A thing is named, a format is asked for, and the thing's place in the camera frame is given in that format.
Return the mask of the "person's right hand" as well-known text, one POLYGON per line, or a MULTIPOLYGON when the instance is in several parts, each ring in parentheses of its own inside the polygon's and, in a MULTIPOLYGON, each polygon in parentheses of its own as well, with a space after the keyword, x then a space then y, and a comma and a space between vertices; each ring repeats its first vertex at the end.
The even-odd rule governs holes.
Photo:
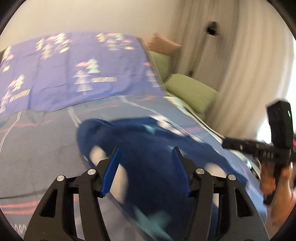
POLYGON ((270 174, 271 170, 271 164, 263 163, 261 165, 260 190, 264 195, 277 193, 273 197, 275 202, 271 205, 269 219, 274 227, 280 228, 295 206, 295 190, 290 187, 293 164, 290 163, 282 169, 278 184, 275 183, 275 178, 270 174))

